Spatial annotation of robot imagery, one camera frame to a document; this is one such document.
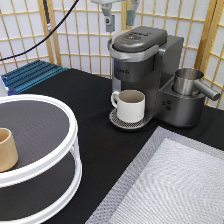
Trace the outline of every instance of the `beige mug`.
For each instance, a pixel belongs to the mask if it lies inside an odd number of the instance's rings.
[[[11,169],[18,161],[18,153],[12,132],[0,128],[0,172]]]
[[[145,115],[145,95],[137,90],[113,92],[112,105],[117,108],[117,117],[126,123],[136,123]]]

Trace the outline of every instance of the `coffee maker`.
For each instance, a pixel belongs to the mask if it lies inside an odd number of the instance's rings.
[[[175,72],[178,70],[184,39],[170,36],[166,30],[140,26],[122,33],[108,42],[113,60],[112,89],[114,91],[138,90],[145,94],[145,121],[151,118],[176,127],[196,125],[201,117],[206,96],[192,91],[183,95],[173,88]],[[110,120],[116,125],[118,119]]]

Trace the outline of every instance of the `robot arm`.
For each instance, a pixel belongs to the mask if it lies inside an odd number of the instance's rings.
[[[112,15],[112,3],[121,2],[126,0],[91,0],[93,3],[100,4],[102,12],[105,16],[106,31],[112,33],[115,31],[115,16]],[[136,16],[136,11],[139,6],[140,0],[131,0],[130,10],[127,12],[127,25],[133,26]]]
[[[5,87],[4,82],[2,81],[2,77],[0,76],[0,97],[8,96],[9,88]]]

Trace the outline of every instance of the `black countertop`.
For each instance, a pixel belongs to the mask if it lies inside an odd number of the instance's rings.
[[[178,129],[153,120],[126,133],[109,122],[111,80],[70,69],[23,92],[51,96],[66,103],[78,121],[83,176],[69,204],[47,224],[87,221],[158,126],[224,150],[224,111],[204,106],[200,123]]]

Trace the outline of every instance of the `power cord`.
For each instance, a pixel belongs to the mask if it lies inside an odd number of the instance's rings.
[[[11,59],[11,58],[16,58],[16,57],[19,57],[21,55],[24,55],[30,51],[32,51],[33,49],[35,49],[36,47],[38,47],[39,45],[41,45],[43,42],[45,42],[53,33],[55,30],[57,30],[57,28],[59,26],[61,26],[61,24],[67,19],[67,17],[69,16],[69,14],[71,13],[71,11],[75,8],[75,6],[77,5],[77,3],[79,2],[79,0],[76,0],[75,3],[72,5],[72,7],[69,9],[69,11],[67,12],[67,14],[65,15],[65,17],[61,20],[60,23],[58,23],[58,25],[43,39],[41,40],[39,43],[37,43],[35,46],[31,47],[29,50],[27,51],[24,51],[23,53],[20,53],[20,54],[16,54],[16,55],[13,55],[13,56],[10,56],[10,57],[7,57],[7,58],[2,58],[0,59],[0,61],[5,61],[5,60],[8,60],[8,59]]]

